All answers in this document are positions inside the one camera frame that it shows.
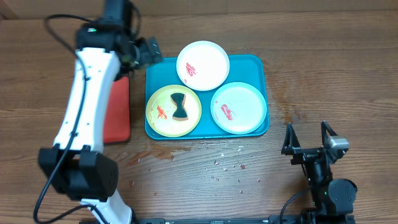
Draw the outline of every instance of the red board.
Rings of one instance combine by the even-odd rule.
[[[130,140],[129,78],[113,82],[104,122],[104,143]]]

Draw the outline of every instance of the red food residue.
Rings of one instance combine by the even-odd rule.
[[[193,75],[197,74],[197,71],[195,70],[195,68],[192,65],[190,65],[188,62],[187,62],[187,66],[185,68],[187,69],[188,75],[190,75],[191,77]]]
[[[167,115],[164,113],[164,110],[160,107],[157,106],[157,111],[159,112],[159,115],[157,116],[157,118],[164,118],[167,119]]]
[[[228,118],[228,120],[232,121],[232,111],[228,108],[227,105],[222,105],[221,109],[223,110],[225,116]]]

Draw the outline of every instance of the plastic tray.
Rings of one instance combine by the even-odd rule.
[[[209,138],[241,138],[247,136],[260,136],[263,135],[269,128],[269,112],[268,112],[268,99],[266,92],[266,84],[264,79],[264,68],[261,60],[254,55],[229,55],[229,75],[224,84],[231,82],[244,82],[256,87],[264,99],[266,99],[267,116],[264,122],[255,131],[248,134],[231,134],[222,130],[211,117],[210,101],[214,93],[219,88],[210,91],[196,91],[201,106],[201,118],[196,128],[190,133],[178,137],[168,138],[157,134],[148,124],[145,118],[145,131],[149,137],[156,140],[179,140],[179,139],[209,139]],[[176,69],[177,58],[164,58],[162,63],[153,65],[146,70],[146,88],[145,88],[145,105],[147,104],[150,96],[156,90],[167,85],[184,85],[177,75]]]

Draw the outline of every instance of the wooden table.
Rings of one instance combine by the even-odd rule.
[[[80,22],[53,25],[73,42]],[[316,147],[325,119],[351,143],[332,171],[334,178],[358,186],[357,222],[397,223],[397,11],[145,17],[142,27],[144,36],[158,38],[166,57],[196,40],[216,42],[229,54],[260,57],[271,126],[258,138],[153,141],[144,131],[145,73],[139,72],[131,83],[131,142],[104,152],[118,161],[118,189],[139,218],[279,213],[291,195],[307,187],[300,166],[280,154],[286,124],[293,122],[302,147]],[[37,154],[58,133],[73,57],[45,33],[41,21],[2,21],[0,52],[0,223],[33,223],[47,180]],[[298,199],[286,214],[311,202],[309,196]],[[39,216],[54,217],[77,204],[50,189]],[[59,223],[91,217],[79,211]]]

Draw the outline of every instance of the black sponge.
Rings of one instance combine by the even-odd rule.
[[[173,114],[173,119],[177,121],[186,121],[188,119],[187,112],[185,111],[185,95],[183,93],[173,93],[170,96],[173,103],[177,106],[177,110]]]

